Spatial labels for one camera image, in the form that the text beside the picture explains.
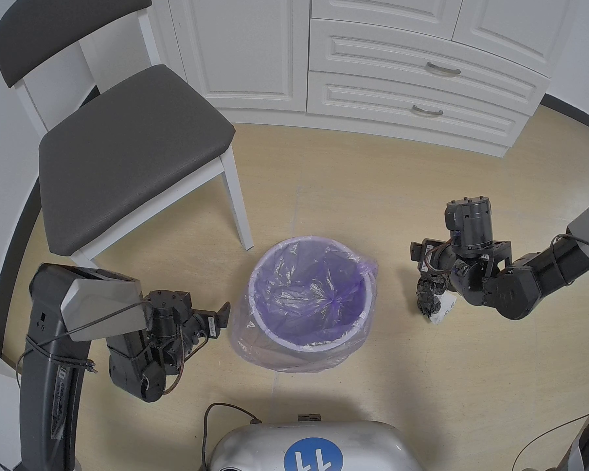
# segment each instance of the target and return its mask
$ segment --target white logo symbol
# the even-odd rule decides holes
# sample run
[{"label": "white logo symbol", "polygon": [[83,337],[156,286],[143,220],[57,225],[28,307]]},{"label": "white logo symbol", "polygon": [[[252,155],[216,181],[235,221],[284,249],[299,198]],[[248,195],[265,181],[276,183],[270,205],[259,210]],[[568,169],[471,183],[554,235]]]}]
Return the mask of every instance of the white logo symbol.
[{"label": "white logo symbol", "polygon": [[[308,464],[306,467],[303,467],[303,460],[301,459],[301,452],[297,451],[294,453],[294,457],[296,460],[296,471],[310,471],[312,469],[312,464]],[[321,452],[320,448],[316,449],[316,469],[318,471],[325,471],[328,467],[331,467],[331,462],[327,464],[323,463],[323,452]]]}]

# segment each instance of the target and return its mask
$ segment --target purple trash bag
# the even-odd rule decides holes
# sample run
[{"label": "purple trash bag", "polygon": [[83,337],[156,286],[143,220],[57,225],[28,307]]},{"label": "purple trash bag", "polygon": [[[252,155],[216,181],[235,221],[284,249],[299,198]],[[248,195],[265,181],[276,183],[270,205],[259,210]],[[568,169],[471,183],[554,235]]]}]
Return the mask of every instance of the purple trash bag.
[{"label": "purple trash bag", "polygon": [[323,237],[276,244],[232,311],[230,340],[245,360],[279,372],[339,365],[370,332],[377,263]]}]

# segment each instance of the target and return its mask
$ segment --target drawer handle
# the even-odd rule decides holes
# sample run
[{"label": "drawer handle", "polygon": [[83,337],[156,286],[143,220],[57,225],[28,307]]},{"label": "drawer handle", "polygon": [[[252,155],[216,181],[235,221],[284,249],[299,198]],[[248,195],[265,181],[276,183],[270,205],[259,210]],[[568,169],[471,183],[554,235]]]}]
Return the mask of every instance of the drawer handle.
[{"label": "drawer handle", "polygon": [[460,75],[460,68],[456,68],[455,70],[452,70],[451,68],[444,68],[444,67],[440,67],[438,65],[435,65],[431,61],[428,61],[427,63],[425,63],[425,66],[428,68],[431,68],[432,70],[436,70],[437,72],[441,72],[443,74]]},{"label": "drawer handle", "polygon": [[416,105],[413,105],[413,112],[417,112],[418,114],[424,114],[424,115],[432,115],[433,117],[438,117],[439,115],[443,115],[442,110],[439,110],[438,112],[434,112],[433,110],[424,110],[423,108],[419,108]]}]

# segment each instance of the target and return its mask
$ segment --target blue circular logo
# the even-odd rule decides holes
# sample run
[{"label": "blue circular logo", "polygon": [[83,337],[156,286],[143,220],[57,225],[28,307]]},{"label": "blue circular logo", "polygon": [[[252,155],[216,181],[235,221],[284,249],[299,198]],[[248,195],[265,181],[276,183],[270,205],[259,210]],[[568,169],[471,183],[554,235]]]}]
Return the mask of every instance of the blue circular logo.
[{"label": "blue circular logo", "polygon": [[292,444],[284,456],[286,471],[340,471],[342,452],[329,440],[305,438]]}]

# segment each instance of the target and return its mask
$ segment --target chair backrest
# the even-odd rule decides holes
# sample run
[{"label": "chair backrest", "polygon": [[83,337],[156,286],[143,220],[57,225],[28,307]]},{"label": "chair backrest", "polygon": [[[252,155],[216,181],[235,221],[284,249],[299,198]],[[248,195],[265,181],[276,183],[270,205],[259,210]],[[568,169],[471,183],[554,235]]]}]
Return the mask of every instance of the chair backrest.
[{"label": "chair backrest", "polygon": [[150,4],[151,0],[16,0],[0,20],[4,81],[12,87],[68,45]]}]

